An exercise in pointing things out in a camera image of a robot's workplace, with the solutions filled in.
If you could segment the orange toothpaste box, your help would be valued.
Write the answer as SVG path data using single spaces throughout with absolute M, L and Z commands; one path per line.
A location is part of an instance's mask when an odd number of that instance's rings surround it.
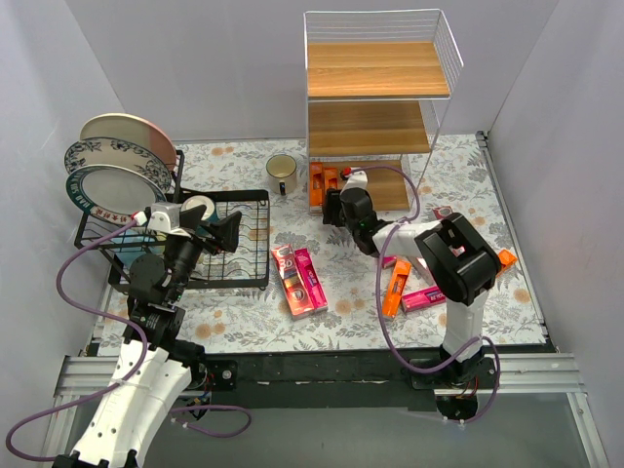
M 323 213 L 331 214 L 335 207 L 340 207 L 340 189 L 338 188 L 339 172 L 337 168 L 327 167 L 323 169 L 324 196 Z
M 506 249 L 498 253 L 498 258 L 501 263 L 501 269 L 497 273 L 497 277 L 500 277 L 518 262 L 518 258 L 511 251 Z
M 312 214 L 322 211 L 325 196 L 324 168 L 321 162 L 309 165 L 309 210 Z
M 401 259 L 396 261 L 382 304 L 382 316 L 385 319 L 396 317 L 410 271 L 411 263 L 409 261 Z

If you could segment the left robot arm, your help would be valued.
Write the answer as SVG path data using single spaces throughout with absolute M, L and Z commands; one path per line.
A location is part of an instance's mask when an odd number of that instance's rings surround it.
M 69 455 L 56 467 L 139 467 L 179 394 L 208 376 L 202 346 L 177 337 L 184 310 L 177 306 L 203 253 L 233 253 L 242 215 L 215 222 L 203 205 L 155 203 L 134 214 L 131 226 L 165 235 L 162 254 L 144 253 L 130 267 L 128 318 L 115 371 L 96 393 L 96 413 Z

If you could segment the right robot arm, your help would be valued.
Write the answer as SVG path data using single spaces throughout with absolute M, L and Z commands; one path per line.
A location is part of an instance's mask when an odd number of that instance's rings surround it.
M 348 229 L 356 246 L 368 256 L 381 259 L 394 254 L 425 260 L 446 298 L 447 325 L 439 358 L 420 367 L 411 364 L 392 343 L 381 318 L 386 344 L 412 374 L 428 375 L 457 388 L 474 379 L 484 358 L 485 303 L 501 262 L 473 225 L 459 213 L 425 224 L 382 220 L 363 188 L 330 189 L 323 206 L 323 223 Z

